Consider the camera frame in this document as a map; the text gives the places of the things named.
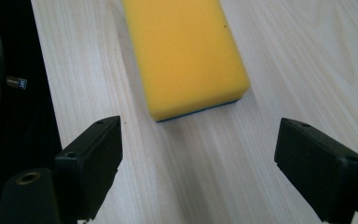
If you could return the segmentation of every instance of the light wood surface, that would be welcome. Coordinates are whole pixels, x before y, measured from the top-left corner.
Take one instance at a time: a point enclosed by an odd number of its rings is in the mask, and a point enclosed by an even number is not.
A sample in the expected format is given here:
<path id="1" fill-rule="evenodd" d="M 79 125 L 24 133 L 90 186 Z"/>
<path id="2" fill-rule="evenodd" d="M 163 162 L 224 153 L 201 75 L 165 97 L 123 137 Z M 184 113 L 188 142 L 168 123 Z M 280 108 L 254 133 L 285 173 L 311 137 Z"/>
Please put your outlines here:
<path id="1" fill-rule="evenodd" d="M 358 0 L 221 0 L 252 88 L 156 123 L 119 0 L 33 0 L 62 146 L 122 117 L 124 159 L 92 223 L 321 223 L 273 161 L 282 117 L 358 152 Z"/>

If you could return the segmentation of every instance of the yellow sponge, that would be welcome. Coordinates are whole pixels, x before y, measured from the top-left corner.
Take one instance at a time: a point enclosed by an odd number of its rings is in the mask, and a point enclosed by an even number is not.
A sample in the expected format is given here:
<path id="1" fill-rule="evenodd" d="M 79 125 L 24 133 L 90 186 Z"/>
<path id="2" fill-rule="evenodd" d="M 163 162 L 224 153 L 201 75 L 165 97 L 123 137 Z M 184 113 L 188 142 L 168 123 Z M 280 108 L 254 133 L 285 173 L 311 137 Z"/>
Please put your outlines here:
<path id="1" fill-rule="evenodd" d="M 151 117 L 239 100 L 250 82 L 218 0 L 122 0 Z"/>

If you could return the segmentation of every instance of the dark cloth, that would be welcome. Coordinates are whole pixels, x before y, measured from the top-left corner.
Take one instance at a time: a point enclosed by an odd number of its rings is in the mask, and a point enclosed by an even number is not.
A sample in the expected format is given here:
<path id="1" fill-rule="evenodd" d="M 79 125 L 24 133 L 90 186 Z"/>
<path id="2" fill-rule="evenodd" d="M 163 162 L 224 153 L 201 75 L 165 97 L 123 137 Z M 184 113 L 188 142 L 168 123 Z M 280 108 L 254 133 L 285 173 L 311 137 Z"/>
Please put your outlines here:
<path id="1" fill-rule="evenodd" d="M 27 80 L 26 90 L 1 89 L 0 195 L 13 175 L 35 167 L 53 168 L 62 149 L 45 66 L 29 0 L 0 0 L 0 36 L 6 77 Z"/>

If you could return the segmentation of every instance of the wood grain tabletop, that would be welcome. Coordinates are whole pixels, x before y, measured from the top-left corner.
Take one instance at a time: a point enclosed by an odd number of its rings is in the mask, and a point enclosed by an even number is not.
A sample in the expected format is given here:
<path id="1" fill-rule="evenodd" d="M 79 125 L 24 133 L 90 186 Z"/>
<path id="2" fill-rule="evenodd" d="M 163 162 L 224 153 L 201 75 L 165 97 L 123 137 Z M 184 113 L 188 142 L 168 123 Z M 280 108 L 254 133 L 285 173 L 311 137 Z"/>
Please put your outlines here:
<path id="1" fill-rule="evenodd" d="M 121 116 L 123 161 L 91 223 L 322 223 L 273 157 L 281 118 L 358 152 L 358 0 L 220 3 L 251 89 L 156 123 L 120 0 L 33 0 L 62 146 Z"/>

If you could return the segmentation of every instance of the table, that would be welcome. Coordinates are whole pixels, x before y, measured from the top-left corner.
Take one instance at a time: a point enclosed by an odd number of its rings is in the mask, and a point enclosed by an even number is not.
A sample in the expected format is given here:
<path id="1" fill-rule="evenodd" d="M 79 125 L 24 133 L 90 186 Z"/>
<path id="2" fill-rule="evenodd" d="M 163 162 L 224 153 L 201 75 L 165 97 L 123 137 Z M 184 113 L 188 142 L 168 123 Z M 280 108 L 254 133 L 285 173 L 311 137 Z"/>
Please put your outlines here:
<path id="1" fill-rule="evenodd" d="M 358 1 L 221 5 L 252 88 L 156 123 L 120 1 L 33 0 L 62 146 L 122 119 L 124 158 L 91 223 L 321 223 L 273 156 L 282 117 L 358 152 Z"/>

